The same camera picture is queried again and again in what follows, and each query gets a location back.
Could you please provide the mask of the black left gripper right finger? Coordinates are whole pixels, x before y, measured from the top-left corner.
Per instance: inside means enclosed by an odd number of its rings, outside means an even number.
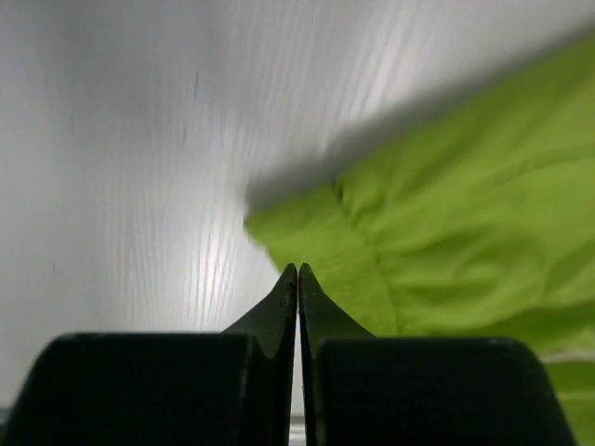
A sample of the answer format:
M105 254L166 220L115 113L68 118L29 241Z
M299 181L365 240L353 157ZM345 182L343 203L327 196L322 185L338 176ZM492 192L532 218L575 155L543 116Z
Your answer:
M572 445L544 367L506 337L379 337L298 273L310 445Z

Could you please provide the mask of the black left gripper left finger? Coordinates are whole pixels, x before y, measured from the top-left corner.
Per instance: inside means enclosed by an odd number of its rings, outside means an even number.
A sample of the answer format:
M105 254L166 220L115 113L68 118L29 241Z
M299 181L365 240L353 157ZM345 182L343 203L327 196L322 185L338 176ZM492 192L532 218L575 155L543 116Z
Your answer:
M221 333L78 333L40 353L5 445L285 445L298 274Z

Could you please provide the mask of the lime green shorts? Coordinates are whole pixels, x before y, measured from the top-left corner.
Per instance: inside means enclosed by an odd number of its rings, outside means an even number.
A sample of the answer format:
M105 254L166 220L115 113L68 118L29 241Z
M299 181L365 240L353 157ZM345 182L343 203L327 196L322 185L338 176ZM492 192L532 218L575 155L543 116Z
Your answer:
M245 220L376 335L507 336L594 441L594 37Z

